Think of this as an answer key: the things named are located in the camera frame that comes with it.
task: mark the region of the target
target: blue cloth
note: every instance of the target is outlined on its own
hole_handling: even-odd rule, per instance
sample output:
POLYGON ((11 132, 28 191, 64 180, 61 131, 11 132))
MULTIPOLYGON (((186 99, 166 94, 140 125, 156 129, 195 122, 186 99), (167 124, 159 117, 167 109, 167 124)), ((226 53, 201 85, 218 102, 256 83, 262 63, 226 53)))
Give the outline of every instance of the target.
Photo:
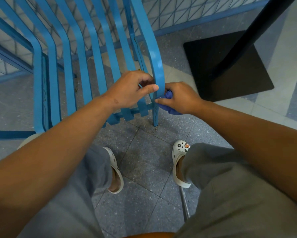
MULTIPOLYGON (((159 98, 168 98, 171 99, 173 97, 173 92, 171 90, 168 90, 164 95, 162 95, 159 98)), ((162 105, 162 104, 158 104, 159 107, 165 111, 167 111, 169 114, 173 114, 173 115, 181 115, 181 113, 177 112, 175 109, 166 106, 166 105, 162 105)))

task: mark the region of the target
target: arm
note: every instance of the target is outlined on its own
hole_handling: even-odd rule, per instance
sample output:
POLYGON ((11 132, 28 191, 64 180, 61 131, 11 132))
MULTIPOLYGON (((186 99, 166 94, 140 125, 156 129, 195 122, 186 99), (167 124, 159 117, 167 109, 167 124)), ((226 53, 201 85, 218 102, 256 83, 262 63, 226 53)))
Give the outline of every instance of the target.
POLYGON ((0 237, 21 232, 66 185, 107 118, 158 90, 152 81, 142 71, 126 72, 102 96, 0 161, 0 237))
POLYGON ((202 100, 187 84, 167 83, 172 99, 158 99, 204 120, 267 180, 297 201, 297 130, 202 100))

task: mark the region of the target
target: right hand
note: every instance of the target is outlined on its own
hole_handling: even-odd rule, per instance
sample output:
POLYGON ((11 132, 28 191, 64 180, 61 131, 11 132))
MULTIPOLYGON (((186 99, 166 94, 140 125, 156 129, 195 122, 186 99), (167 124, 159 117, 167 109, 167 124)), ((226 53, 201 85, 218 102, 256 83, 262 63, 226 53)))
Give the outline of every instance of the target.
POLYGON ((171 99, 159 98, 155 103, 169 106, 182 114, 193 114, 196 107, 200 106, 204 100, 185 82, 171 82, 165 84, 165 91, 171 90, 171 99))

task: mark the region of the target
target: hand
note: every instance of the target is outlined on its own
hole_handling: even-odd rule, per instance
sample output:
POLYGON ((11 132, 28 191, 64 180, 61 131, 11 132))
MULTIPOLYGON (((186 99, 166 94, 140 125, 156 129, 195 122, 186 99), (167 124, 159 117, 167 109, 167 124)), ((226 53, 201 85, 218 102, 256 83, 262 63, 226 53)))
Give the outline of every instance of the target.
POLYGON ((102 96, 109 99, 108 104, 112 104, 114 110, 129 108, 146 94, 158 90, 153 81, 153 77, 143 71, 127 71, 102 96))
POLYGON ((165 91, 171 90, 171 99, 159 98, 155 103, 169 106, 182 114, 194 114, 196 107, 200 106, 204 100, 196 93, 192 87, 185 82, 171 82, 165 84, 165 91))

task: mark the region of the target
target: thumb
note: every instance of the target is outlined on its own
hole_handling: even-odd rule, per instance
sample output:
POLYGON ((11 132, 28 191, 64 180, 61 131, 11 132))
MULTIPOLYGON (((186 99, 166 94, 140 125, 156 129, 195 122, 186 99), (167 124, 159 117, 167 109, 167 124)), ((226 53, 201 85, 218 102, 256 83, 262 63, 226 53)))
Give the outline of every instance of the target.
POLYGON ((173 100, 172 99, 167 99, 167 98, 159 98, 155 100, 155 103, 166 105, 171 107, 173 100))
POLYGON ((159 88, 159 87, 158 87, 156 84, 151 84, 151 85, 147 85, 147 86, 145 86, 145 87, 143 87, 143 88, 140 88, 140 89, 138 90, 138 93, 139 93, 139 95, 140 95, 141 98, 142 98, 142 97, 144 97, 146 94, 150 94, 150 93, 153 93, 153 92, 157 91, 158 88, 159 88))

